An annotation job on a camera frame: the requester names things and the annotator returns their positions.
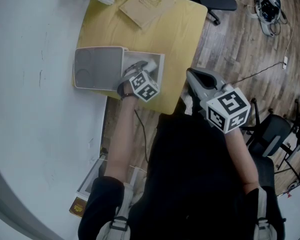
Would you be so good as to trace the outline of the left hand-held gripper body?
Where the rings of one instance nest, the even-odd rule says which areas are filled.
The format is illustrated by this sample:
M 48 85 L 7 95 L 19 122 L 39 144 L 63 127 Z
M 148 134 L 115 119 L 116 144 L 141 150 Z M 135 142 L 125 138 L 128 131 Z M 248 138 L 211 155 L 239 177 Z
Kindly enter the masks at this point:
M 131 91 L 125 92 L 124 84 L 129 83 Z M 144 102 L 150 101 L 159 94 L 160 90 L 157 83 L 149 76 L 148 72 L 142 70 L 140 72 L 127 73 L 118 82 L 117 93 L 121 100 L 127 97 L 136 97 Z

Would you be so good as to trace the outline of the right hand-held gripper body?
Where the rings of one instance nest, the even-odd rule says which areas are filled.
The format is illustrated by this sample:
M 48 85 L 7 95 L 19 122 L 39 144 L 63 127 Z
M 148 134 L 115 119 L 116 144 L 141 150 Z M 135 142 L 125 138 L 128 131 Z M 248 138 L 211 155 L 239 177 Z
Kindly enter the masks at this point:
M 243 92 L 225 84 L 212 97 L 200 101 L 206 120 L 224 134 L 247 122 L 251 105 Z

